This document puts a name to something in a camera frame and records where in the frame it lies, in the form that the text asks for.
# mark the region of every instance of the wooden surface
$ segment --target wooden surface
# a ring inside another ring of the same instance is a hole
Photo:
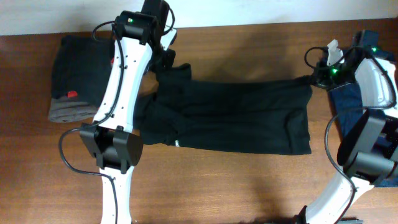
[[[397,21],[344,21],[180,29],[175,65],[215,82],[258,82],[310,74],[304,52],[338,39],[349,45],[361,29],[380,32],[380,45],[398,53]],[[47,121],[52,62],[64,34],[0,37],[0,223],[99,223],[98,177],[69,171],[57,141],[80,123]],[[317,61],[318,53],[309,60]],[[145,76],[141,91],[156,85]],[[308,104],[312,154],[278,156],[145,146],[134,169],[130,209],[139,223],[238,223],[291,217],[314,200],[335,170],[323,133],[331,118],[326,92],[313,88]],[[335,156],[336,129],[330,134]],[[77,135],[65,141],[76,167],[97,170]],[[398,188],[375,189],[348,216],[366,223],[396,223]]]

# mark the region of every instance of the gray fabric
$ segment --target gray fabric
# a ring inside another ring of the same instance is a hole
[[[78,97],[68,98],[62,96],[59,99],[51,99],[49,120],[57,123],[81,121],[92,118],[97,113],[97,107],[79,101]]]

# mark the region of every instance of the dark blue folded cloth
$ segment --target dark blue folded cloth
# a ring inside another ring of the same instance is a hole
[[[329,99],[334,109],[334,114],[340,113],[347,108],[362,106],[361,90],[358,84],[350,84],[329,91]],[[361,115],[362,111],[357,110],[342,114],[338,117],[339,131],[343,137],[349,133]],[[377,143],[383,144],[383,139],[378,139]],[[398,187],[398,178],[394,180],[384,180],[377,187]]]

